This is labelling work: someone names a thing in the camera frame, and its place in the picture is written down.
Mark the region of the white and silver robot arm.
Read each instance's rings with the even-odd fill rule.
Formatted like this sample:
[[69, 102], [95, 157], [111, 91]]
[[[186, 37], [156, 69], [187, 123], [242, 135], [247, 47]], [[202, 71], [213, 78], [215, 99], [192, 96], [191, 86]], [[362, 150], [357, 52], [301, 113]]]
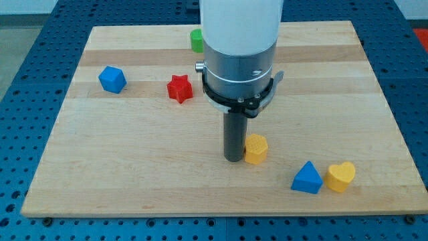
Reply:
[[203, 92], [225, 114], [255, 118], [284, 73], [272, 74], [283, 0], [201, 0]]

